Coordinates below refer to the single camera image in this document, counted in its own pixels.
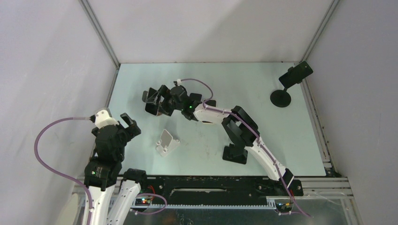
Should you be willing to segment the phone with lilac case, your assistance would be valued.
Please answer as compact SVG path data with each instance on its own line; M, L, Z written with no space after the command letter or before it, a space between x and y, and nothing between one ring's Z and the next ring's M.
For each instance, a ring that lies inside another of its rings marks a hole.
M199 103L202 103L202 94L191 93L189 95L190 99Z

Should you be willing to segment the phone with cream case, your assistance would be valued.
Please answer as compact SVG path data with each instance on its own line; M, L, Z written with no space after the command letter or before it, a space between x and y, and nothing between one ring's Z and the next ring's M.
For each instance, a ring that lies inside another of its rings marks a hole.
M216 107L216 100L208 100L206 105L206 107L202 107L201 112L197 113L199 120L204 124L217 124L218 113L209 110L210 107Z

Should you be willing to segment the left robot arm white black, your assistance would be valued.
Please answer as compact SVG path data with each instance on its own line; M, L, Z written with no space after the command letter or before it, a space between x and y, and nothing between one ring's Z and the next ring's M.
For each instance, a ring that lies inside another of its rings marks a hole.
M136 121L128 114L121 114L121 118L127 127L123 127L107 109L90 117L96 126L92 134L95 136L97 155L90 159L84 170L84 185L90 192L86 199L84 221L91 225L122 225L137 195L148 191L146 172L130 168L124 172L118 197L110 206L122 169L125 147L141 134Z

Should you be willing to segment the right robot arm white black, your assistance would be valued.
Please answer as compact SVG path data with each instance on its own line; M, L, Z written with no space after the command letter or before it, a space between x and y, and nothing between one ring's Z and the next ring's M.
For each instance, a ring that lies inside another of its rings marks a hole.
M245 164L251 153L274 181L273 190L279 196L287 195L292 189L293 173L280 163L265 145L258 131L258 125L240 106L222 109L215 101L207 104L201 94L189 94L182 85L169 89L162 85L158 90L150 88L143 92L145 111L155 115L171 116L180 111L187 120L205 124L221 125L231 143L224 148L223 160Z

